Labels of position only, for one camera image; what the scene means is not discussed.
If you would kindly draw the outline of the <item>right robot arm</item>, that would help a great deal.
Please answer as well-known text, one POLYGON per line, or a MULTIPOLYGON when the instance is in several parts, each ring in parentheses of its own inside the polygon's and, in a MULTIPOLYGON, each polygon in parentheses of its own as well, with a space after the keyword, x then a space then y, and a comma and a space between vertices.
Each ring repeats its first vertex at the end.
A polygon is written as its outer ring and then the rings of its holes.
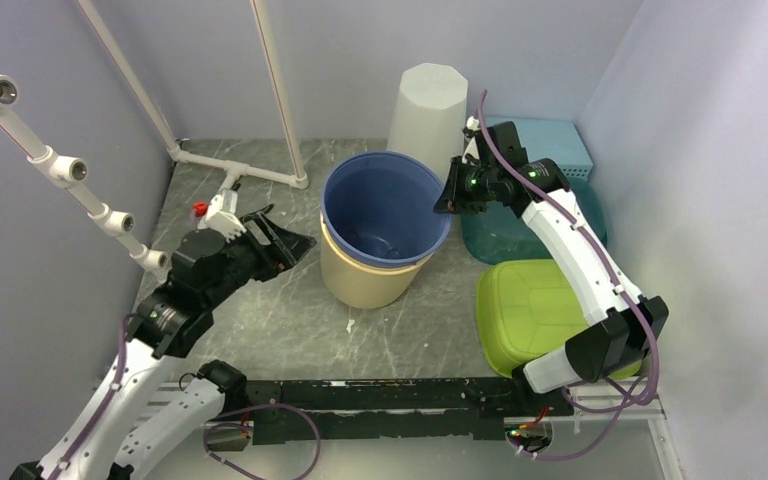
POLYGON ((655 359, 668 307, 661 297, 646 296, 610 257, 560 167, 549 158, 529 160, 511 121, 488 126, 470 117, 462 132, 466 146, 450 160, 435 212, 477 214, 490 202, 509 208, 547 248, 587 323, 562 346, 516 369, 523 380, 510 391, 515 409, 534 415, 550 391, 655 359))

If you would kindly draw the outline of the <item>lime green tub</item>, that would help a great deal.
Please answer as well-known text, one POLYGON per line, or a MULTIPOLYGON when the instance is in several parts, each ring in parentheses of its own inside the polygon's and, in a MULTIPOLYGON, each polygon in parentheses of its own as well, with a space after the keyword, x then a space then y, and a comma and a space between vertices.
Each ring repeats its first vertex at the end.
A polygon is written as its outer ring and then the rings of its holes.
POLYGON ((579 302, 555 261, 506 261, 479 278, 475 318, 487 363, 509 378, 515 367, 587 328, 579 302))

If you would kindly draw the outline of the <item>beige bucket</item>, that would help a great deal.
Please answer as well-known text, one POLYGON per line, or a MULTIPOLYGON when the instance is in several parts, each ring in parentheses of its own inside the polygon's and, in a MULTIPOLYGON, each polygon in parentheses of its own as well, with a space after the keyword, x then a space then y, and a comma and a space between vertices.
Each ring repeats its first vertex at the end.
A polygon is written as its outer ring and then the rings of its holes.
POLYGON ((325 286, 342 303, 358 309, 378 309, 395 302, 409 288, 419 271, 433 257, 399 268, 379 268, 345 254, 329 233, 320 214, 322 247, 320 266, 325 286))

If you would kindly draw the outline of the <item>teal transparent tub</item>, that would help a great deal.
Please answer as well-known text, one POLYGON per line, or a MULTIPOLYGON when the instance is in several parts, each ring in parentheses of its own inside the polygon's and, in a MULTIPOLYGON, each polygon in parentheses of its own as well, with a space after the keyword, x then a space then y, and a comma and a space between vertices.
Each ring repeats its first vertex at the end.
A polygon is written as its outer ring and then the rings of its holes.
MULTIPOLYGON (((569 182, 590 227, 599 241, 608 247, 610 233, 596 192, 585 180, 572 178, 569 182)), ((485 212, 462 216, 461 224, 467 250, 486 264, 552 258, 538 236, 508 207, 498 202, 490 203, 485 212)))

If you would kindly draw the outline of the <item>translucent white bucket liner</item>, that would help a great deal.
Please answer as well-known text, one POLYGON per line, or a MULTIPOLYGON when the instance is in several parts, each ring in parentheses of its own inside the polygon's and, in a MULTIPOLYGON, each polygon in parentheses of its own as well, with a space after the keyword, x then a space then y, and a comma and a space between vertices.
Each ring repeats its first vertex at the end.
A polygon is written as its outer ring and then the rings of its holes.
POLYGON ((387 139, 389 151, 407 155, 448 177, 464 149, 468 80, 455 68, 422 63, 403 72, 387 139))

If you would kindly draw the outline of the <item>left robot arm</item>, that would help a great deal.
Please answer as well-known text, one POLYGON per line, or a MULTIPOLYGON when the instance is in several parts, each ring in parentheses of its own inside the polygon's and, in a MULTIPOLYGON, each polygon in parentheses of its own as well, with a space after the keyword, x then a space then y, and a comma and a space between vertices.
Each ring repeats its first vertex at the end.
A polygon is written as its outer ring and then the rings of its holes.
POLYGON ((12 478, 63 478, 77 473, 82 458, 112 464, 100 447, 123 439, 164 368, 184 359, 212 326, 213 311, 248 282, 292 269, 315 246, 313 237, 281 228, 267 214, 238 218, 235 233, 205 227, 184 236, 166 280, 123 320, 116 359, 70 430, 43 459, 17 466, 12 478))

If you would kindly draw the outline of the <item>light blue perforated basket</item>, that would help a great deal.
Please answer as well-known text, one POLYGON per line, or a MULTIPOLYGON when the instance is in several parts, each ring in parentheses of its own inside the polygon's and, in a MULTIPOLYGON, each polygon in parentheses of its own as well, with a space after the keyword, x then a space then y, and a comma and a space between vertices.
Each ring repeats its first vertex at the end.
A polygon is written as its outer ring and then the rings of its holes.
POLYGON ((489 126, 512 121, 528 159, 552 159, 568 178, 589 179, 593 162, 576 129, 569 121, 488 117, 489 126))

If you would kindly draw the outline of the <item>blue bucket rim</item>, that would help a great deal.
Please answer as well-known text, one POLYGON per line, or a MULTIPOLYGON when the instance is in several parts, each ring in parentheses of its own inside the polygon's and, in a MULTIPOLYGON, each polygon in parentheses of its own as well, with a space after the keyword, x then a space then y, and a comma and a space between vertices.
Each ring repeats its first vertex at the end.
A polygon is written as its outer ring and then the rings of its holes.
POLYGON ((326 232, 350 258, 383 269, 415 265, 434 254, 453 217, 433 207, 443 182, 404 154, 354 155, 325 179, 320 209, 326 232))

